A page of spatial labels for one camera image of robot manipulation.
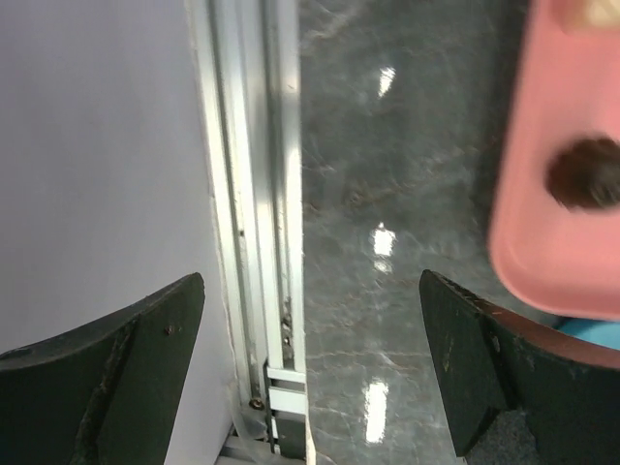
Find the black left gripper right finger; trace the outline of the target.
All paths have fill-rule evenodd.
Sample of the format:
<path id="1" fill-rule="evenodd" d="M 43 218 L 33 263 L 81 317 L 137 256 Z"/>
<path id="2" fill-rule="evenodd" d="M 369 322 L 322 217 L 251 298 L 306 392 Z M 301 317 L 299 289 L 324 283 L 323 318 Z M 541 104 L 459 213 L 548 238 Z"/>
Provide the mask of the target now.
<path id="1" fill-rule="evenodd" d="M 429 269 L 418 291 L 454 451 L 521 410 L 548 464 L 619 461 L 619 353 L 497 306 Z"/>

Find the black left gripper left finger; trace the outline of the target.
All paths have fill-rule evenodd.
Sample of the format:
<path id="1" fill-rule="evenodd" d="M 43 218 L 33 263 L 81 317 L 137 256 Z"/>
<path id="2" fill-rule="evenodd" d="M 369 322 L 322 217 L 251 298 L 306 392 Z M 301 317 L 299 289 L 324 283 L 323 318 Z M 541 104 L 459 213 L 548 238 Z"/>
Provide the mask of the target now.
<path id="1" fill-rule="evenodd" d="M 203 307 L 193 273 L 2 354 L 2 463 L 164 463 Z"/>

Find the pink chocolate tray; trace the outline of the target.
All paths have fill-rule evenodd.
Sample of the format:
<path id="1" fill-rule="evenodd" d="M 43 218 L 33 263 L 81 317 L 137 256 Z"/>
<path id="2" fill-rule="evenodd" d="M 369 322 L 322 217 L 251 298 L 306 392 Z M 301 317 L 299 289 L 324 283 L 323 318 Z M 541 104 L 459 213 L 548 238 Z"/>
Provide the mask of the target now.
<path id="1" fill-rule="evenodd" d="M 619 317 L 619 32 L 584 1 L 534 1 L 524 29 L 488 249 L 522 301 Z"/>

